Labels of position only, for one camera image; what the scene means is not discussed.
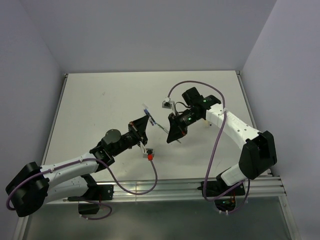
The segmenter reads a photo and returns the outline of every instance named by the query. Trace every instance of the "tabletop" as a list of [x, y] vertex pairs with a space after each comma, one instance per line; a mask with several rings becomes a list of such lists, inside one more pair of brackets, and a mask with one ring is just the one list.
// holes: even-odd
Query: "tabletop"
[[[56, 164], [88, 152], [106, 132], [118, 129], [128, 131], [128, 123], [143, 117], [142, 104], [154, 119], [169, 129], [169, 109], [162, 108], [173, 85], [181, 81], [196, 80], [219, 89], [226, 107], [252, 126], [245, 98], [235, 71], [168, 71], [168, 72], [116, 72], [72, 73], [65, 83], [44, 164]], [[203, 85], [185, 83], [171, 94], [171, 100], [183, 101], [181, 94], [196, 87], [204, 97], [219, 94]], [[203, 178], [209, 163], [218, 127], [207, 126], [199, 120], [188, 127], [188, 134], [167, 144], [167, 134], [158, 126], [148, 123], [147, 148], [155, 150], [154, 165], [159, 179]], [[226, 134], [222, 134], [215, 154], [210, 177], [215, 177], [240, 159], [241, 150]], [[120, 181], [152, 180], [151, 164], [142, 157], [138, 146], [115, 157], [110, 167]], [[107, 170], [92, 174], [96, 181], [112, 181]]]

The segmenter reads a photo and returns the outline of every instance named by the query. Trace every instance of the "purple cable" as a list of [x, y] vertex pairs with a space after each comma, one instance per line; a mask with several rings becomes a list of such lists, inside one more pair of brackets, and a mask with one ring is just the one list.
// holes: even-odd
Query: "purple cable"
[[[24, 184], [26, 184], [27, 182], [29, 182], [30, 180], [32, 180], [32, 179], [34, 179], [34, 178], [36, 178], [36, 177], [39, 177], [39, 176], [41, 176], [41, 175], [45, 175], [45, 174], [48, 174], [48, 173], [53, 173], [53, 172], [56, 171], [56, 170], [63, 169], [63, 168], [69, 167], [69, 166], [71, 166], [71, 165], [79, 164], [79, 163], [81, 163], [81, 162], [86, 162], [86, 161], [96, 161], [96, 162], [98, 162], [98, 163], [101, 163], [104, 167], [106, 167], [106, 168], [109, 170], [109, 172], [110, 172], [111, 176], [113, 177], [114, 181], [116, 182], [116, 184], [118, 184], [118, 186], [119, 186], [122, 190], [126, 191], [127, 193], [133, 194], [133, 195], [144, 195], [144, 194], [150, 193], [150, 192], [156, 187], [156, 185], [157, 185], [157, 183], [158, 183], [157, 170], [156, 170], [156, 167], [155, 167], [155, 165], [154, 165], [154, 163], [153, 163], [152, 160], [151, 160], [150, 162], [151, 162], [151, 165], [152, 165], [154, 174], [155, 174], [154, 185], [153, 185], [149, 190], [138, 193], [138, 192], [129, 191], [129, 190], [125, 189], [123, 186], [121, 186], [120, 183], [118, 182], [118, 180], [116, 179], [115, 175], [113, 174], [113, 172], [112, 172], [111, 169], [109, 168], [109, 166], [108, 166], [107, 164], [105, 164], [102, 160], [97, 159], [97, 158], [85, 158], [85, 159], [83, 159], [82, 161], [81, 161], [81, 160], [72, 161], [72, 162], [63, 164], [63, 165], [61, 165], [61, 166], [54, 167], [53, 169], [48, 169], [48, 170], [45, 170], [45, 171], [43, 171], [43, 172], [39, 172], [39, 173], [37, 173], [37, 174], [35, 174], [35, 175], [31, 176], [31, 177], [28, 177], [27, 179], [25, 179], [24, 181], [22, 181], [20, 184], [18, 184], [18, 186], [16, 186], [16, 187], [10, 192], [10, 194], [9, 194], [9, 196], [8, 196], [6, 202], [5, 202], [6, 208], [7, 208], [8, 210], [11, 210], [11, 211], [16, 210], [14, 207], [11, 207], [11, 206], [10, 206], [10, 201], [11, 201], [13, 195], [16, 193], [16, 191], [17, 191], [19, 188], [21, 188]], [[98, 204], [98, 205], [100, 205], [100, 206], [102, 205], [102, 206], [105, 206], [105, 207], [107, 207], [107, 208], [110, 209], [110, 211], [108, 212], [108, 214], [106, 214], [106, 215], [104, 215], [104, 216], [102, 216], [102, 217], [87, 217], [87, 216], [83, 216], [83, 215], [82, 215], [81, 217], [83, 217], [83, 218], [85, 218], [85, 219], [88, 219], [88, 220], [101, 220], [101, 219], [107, 218], [107, 217], [110, 216], [110, 214], [112, 213], [112, 207], [111, 207], [110, 205], [106, 204], [106, 203], [97, 202], [97, 201], [91, 201], [91, 200], [86, 200], [86, 199], [81, 198], [81, 197], [79, 197], [79, 200], [84, 201], [84, 202], [88, 202], [88, 203], [92, 203], [92, 204]]]
[[[169, 93], [168, 93], [168, 98], [170, 98], [170, 95], [172, 93], [172, 91], [179, 85], [181, 84], [185, 84], [185, 83], [194, 83], [194, 84], [201, 84], [201, 85], [205, 85], [213, 90], [215, 90], [218, 94], [220, 94], [221, 98], [222, 98], [222, 107], [223, 109], [225, 109], [226, 107], [226, 99], [225, 99], [225, 96], [222, 94], [221, 91], [219, 91], [217, 88], [215, 88], [214, 86], [211, 86], [207, 83], [204, 83], [204, 82], [201, 82], [201, 81], [193, 81], [193, 80], [187, 80], [187, 81], [181, 81], [181, 82], [178, 82], [176, 85], [174, 85]], [[222, 132], [224, 130], [224, 127], [225, 127], [225, 124], [226, 124], [226, 121], [227, 121], [227, 113], [226, 111], [223, 112], [223, 121], [222, 121], [222, 124], [221, 124], [221, 127], [220, 127], [220, 130], [219, 130], [219, 133], [215, 139], [215, 142], [214, 142], [214, 146], [213, 146], [213, 150], [212, 150], [212, 153], [211, 153], [211, 157], [210, 157], [210, 160], [209, 160], [209, 164], [208, 164], [208, 168], [206, 170], [206, 174], [205, 174], [205, 178], [204, 178], [204, 184], [203, 184], [203, 197], [205, 200], [207, 200], [208, 202], [213, 202], [214, 200], [217, 200], [219, 198], [221, 198], [222, 196], [224, 196], [226, 193], [230, 192], [231, 190], [235, 189], [236, 187], [238, 187], [239, 185], [241, 185], [245, 180], [243, 181], [240, 181], [238, 182], [237, 184], [235, 184], [234, 186], [232, 186], [231, 188], [229, 188], [227, 191], [224, 191], [223, 193], [221, 193], [219, 196], [215, 196], [211, 199], [209, 199], [207, 197], [207, 184], [208, 184], [208, 178], [209, 178], [209, 174], [210, 174], [210, 170], [211, 170], [211, 166], [212, 166], [212, 163], [214, 161], [214, 157], [215, 157], [215, 154], [216, 154], [216, 150], [217, 150], [217, 147], [218, 147], [218, 142], [220, 140], [220, 137], [222, 135]], [[248, 194], [249, 194], [249, 187], [250, 187], [250, 182], [248, 183], [248, 189], [247, 189], [247, 195], [245, 196], [244, 198], [244, 202], [247, 201], [247, 198], [248, 198]]]
[[86, 200], [86, 199], [84, 199], [82, 197], [79, 197], [78, 199], [80, 201], [83, 201], [83, 202], [87, 202], [87, 203], [90, 203], [90, 204], [97, 204], [99, 206], [105, 206], [108, 209], [110, 209], [110, 211], [106, 215], [103, 215], [103, 216], [100, 216], [100, 217], [87, 217], [85, 215], [80, 215], [82, 218], [84, 218], [86, 220], [101, 220], [101, 219], [105, 219], [105, 218], [109, 217], [110, 214], [112, 213], [112, 207], [109, 204], [106, 204], [104, 202], [99, 202], [99, 201]]
[[87, 160], [95, 160], [99, 163], [101, 163], [103, 166], [106, 167], [106, 169], [108, 169], [109, 173], [111, 174], [113, 180], [115, 181], [115, 183], [119, 186], [119, 188], [121, 188], [123, 191], [129, 193], [129, 194], [133, 194], [133, 195], [144, 195], [144, 194], [147, 194], [147, 193], [150, 193], [153, 189], [155, 189], [157, 183], [158, 183], [158, 174], [157, 174], [157, 170], [156, 170], [156, 167], [153, 163], [153, 161], [151, 160], [150, 163], [152, 165], [152, 168], [153, 168], [153, 171], [154, 171], [154, 175], [155, 175], [155, 181], [154, 181], [154, 184], [153, 186], [147, 190], [147, 191], [144, 191], [144, 192], [133, 192], [133, 191], [129, 191], [127, 189], [125, 189], [120, 183], [119, 181], [116, 179], [114, 173], [111, 171], [111, 169], [109, 168], [109, 166], [107, 164], [105, 164], [103, 161], [99, 160], [99, 159], [95, 159], [95, 158], [86, 158], [84, 159], [83, 161], [87, 161]]

